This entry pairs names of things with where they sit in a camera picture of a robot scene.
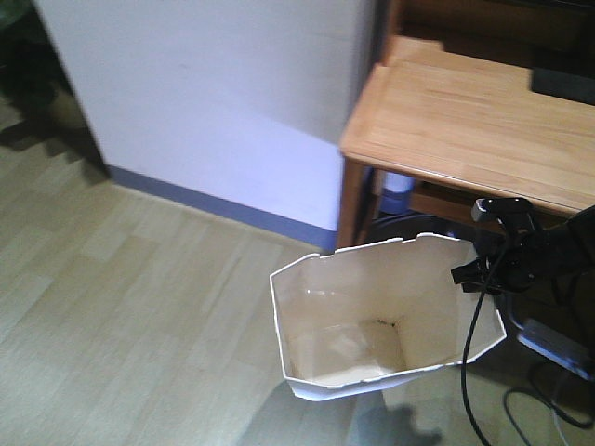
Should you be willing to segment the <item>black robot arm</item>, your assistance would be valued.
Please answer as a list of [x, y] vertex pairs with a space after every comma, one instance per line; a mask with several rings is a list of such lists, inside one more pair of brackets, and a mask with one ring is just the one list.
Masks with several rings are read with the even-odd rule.
[[495, 251], [451, 270], [466, 293], [520, 293], [537, 282], [576, 275], [594, 268], [594, 208], [549, 229], [531, 216], [500, 216], [506, 233]]

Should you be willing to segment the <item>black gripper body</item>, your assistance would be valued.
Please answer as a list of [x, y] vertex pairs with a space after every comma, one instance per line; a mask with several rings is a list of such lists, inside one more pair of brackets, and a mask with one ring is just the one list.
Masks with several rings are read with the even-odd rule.
[[490, 255], [479, 256], [451, 270], [465, 293], [521, 293], [538, 282], [556, 277], [554, 238], [549, 231], [523, 232], [506, 237]]

